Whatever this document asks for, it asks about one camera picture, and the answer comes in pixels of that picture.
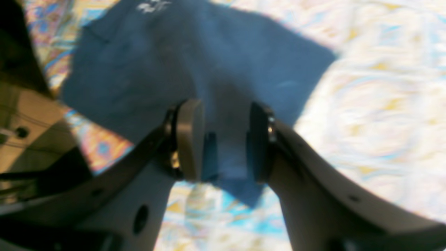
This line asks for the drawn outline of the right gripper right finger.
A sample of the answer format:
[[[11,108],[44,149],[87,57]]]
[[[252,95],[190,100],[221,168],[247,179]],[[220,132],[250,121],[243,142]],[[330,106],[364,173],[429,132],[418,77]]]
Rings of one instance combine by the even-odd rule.
[[[368,192],[335,170],[266,105],[250,108],[255,180],[278,196],[294,251],[444,251],[445,224]]]

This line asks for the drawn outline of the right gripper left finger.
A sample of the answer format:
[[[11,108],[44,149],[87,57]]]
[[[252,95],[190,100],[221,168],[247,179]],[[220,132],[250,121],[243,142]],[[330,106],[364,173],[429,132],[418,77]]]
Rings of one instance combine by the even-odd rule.
[[[1,206],[2,251],[151,251],[176,181],[202,177],[204,106],[189,99],[102,174]]]

